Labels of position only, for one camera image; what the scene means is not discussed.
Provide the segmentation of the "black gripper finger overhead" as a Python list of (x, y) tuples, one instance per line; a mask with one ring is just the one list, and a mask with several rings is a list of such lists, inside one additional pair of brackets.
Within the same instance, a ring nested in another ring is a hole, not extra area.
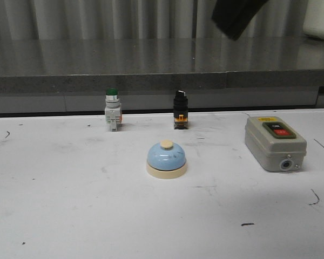
[(268, 0), (218, 0), (212, 21), (231, 40), (238, 40), (250, 21)]

